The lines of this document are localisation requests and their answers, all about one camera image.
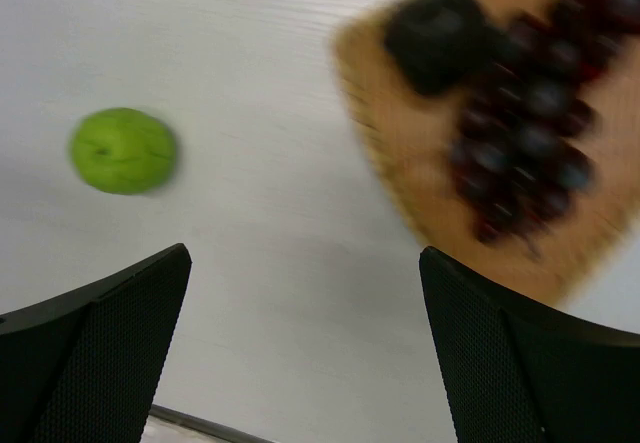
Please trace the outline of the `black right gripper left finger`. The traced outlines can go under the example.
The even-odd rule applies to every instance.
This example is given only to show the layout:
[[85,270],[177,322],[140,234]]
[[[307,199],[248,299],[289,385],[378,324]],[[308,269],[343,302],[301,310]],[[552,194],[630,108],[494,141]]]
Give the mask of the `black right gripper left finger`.
[[3,314],[2,441],[140,441],[190,270],[176,244]]

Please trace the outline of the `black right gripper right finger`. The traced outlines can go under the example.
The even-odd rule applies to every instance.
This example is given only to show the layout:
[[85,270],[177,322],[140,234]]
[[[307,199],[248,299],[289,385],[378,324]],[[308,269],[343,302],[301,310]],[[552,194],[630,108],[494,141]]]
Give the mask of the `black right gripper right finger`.
[[419,270],[458,441],[638,441],[638,334],[541,304],[434,247]]

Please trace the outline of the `dark red fake grape bunch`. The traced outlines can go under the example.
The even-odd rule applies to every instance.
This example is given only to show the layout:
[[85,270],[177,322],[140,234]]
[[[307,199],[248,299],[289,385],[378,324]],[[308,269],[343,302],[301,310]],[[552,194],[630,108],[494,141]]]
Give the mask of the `dark red fake grape bunch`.
[[596,126],[580,94],[639,30],[639,0],[552,0],[543,18],[514,15],[484,80],[457,118],[449,162],[484,244],[509,236],[540,255],[535,233],[571,210],[594,177],[574,141]]

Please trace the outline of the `dark purple fake plum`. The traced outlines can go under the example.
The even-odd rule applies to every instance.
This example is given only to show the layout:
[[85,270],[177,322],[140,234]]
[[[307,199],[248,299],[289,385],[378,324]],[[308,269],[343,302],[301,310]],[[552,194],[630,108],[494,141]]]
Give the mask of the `dark purple fake plum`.
[[384,47],[422,96],[448,91],[485,67],[502,31],[478,0],[407,0],[391,14]]

